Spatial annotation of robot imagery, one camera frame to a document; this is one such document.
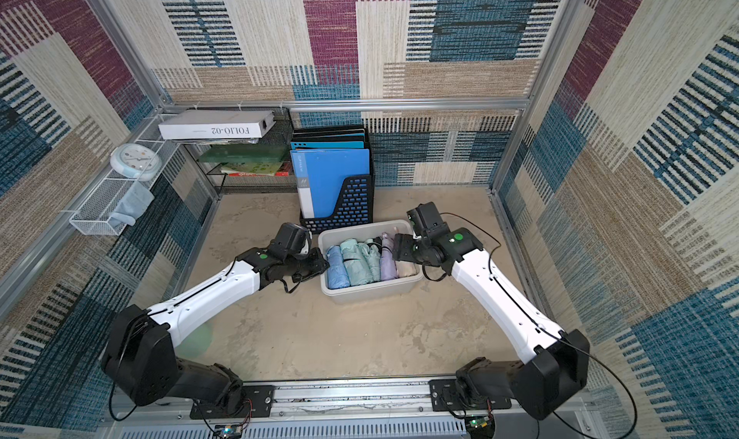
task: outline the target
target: towel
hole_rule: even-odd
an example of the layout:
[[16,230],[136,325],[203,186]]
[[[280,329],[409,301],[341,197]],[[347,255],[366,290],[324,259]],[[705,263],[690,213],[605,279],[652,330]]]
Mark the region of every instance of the towel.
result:
[[135,181],[110,213],[110,225],[116,227],[122,222],[134,225],[153,199],[154,195],[142,183]]
[[370,266],[359,249],[359,242],[356,239],[345,240],[341,243],[341,256],[344,257],[344,267],[349,275],[349,283],[353,287],[372,282]]
[[380,260],[380,279],[393,280],[398,278],[398,269],[393,261],[393,239],[387,232],[382,233],[382,255]]
[[416,275],[415,265],[408,261],[396,261],[395,268],[398,270],[398,277],[411,277]]
[[328,289],[336,290],[338,288],[351,287],[349,283],[349,275],[344,267],[344,257],[341,256],[341,248],[333,246],[326,253],[328,258]]
[[373,282],[380,282],[380,249],[375,245],[375,239],[368,239],[364,244],[359,244],[364,258],[369,266],[369,273],[372,274]]

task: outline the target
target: white box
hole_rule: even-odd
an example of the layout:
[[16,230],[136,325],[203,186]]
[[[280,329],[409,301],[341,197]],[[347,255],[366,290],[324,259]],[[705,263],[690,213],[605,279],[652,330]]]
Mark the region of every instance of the white box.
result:
[[[411,224],[405,220],[353,225],[348,228],[331,229],[330,231],[321,232],[319,235],[319,249],[324,257],[326,257],[328,249],[334,245],[341,244],[345,240],[356,239],[362,242],[380,236],[383,232],[387,232],[394,237],[395,228],[398,228],[400,234],[413,234]],[[418,265],[413,266],[416,269],[415,276],[385,280],[384,282],[375,282],[366,285],[356,285],[354,287],[338,288],[337,290],[330,290],[328,288],[328,272],[324,272],[321,274],[321,290],[325,295],[339,304],[405,294],[413,290],[416,282],[423,278],[420,267]]]
[[187,110],[159,124],[164,139],[262,138],[274,125],[271,110]]

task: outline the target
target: floor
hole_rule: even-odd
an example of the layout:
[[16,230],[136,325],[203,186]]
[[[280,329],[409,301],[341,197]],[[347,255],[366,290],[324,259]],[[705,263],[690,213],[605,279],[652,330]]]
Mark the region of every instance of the floor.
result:
[[[503,239],[485,189],[427,186],[375,191],[375,221],[405,219],[433,201]],[[298,221],[297,194],[224,196],[189,280],[192,287],[238,253],[267,246],[282,222]],[[496,244],[462,220],[487,250]],[[493,261],[520,288],[505,245]],[[224,364],[244,380],[314,379],[452,373],[478,356],[517,359],[502,330],[467,290],[447,278],[423,280],[408,294],[337,305],[319,279],[286,295],[281,284],[234,303],[178,348],[180,356]]]

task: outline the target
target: patterned wallpaper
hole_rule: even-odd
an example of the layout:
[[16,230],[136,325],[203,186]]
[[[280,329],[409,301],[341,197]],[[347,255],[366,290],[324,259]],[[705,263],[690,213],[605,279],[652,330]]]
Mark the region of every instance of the patterned wallpaper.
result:
[[[739,0],[587,0],[500,196],[644,437],[739,437]],[[588,387],[613,436],[631,405]]]
[[[196,103],[526,96],[562,0],[110,1],[167,96]],[[487,184],[516,117],[293,115],[365,124],[378,185]]]
[[[84,0],[0,0],[0,275],[153,107]],[[89,437],[112,317],[169,296],[211,199],[177,154],[116,237],[76,234],[0,322],[0,435]]]

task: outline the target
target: mounting plate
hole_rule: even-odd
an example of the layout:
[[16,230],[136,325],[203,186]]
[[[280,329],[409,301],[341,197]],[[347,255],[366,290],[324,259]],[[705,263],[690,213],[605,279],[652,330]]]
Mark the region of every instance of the mounting plate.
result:
[[[251,417],[252,418],[266,418],[270,416],[272,411],[272,399],[274,397],[275,387],[270,384],[259,385],[259,386],[245,386],[243,389],[243,395],[246,398],[251,399]],[[212,418],[244,418],[247,415],[248,403],[242,406],[237,412],[229,414],[225,409],[216,407],[213,404],[207,402],[200,403],[200,409],[193,404],[190,410],[191,420],[202,420],[205,417],[206,420]]]
[[[431,405],[434,412],[448,412],[449,410],[487,410],[486,405],[471,405],[464,407],[457,395],[456,379],[430,380]],[[510,409],[511,399],[508,397],[490,397],[490,403],[494,410]]]

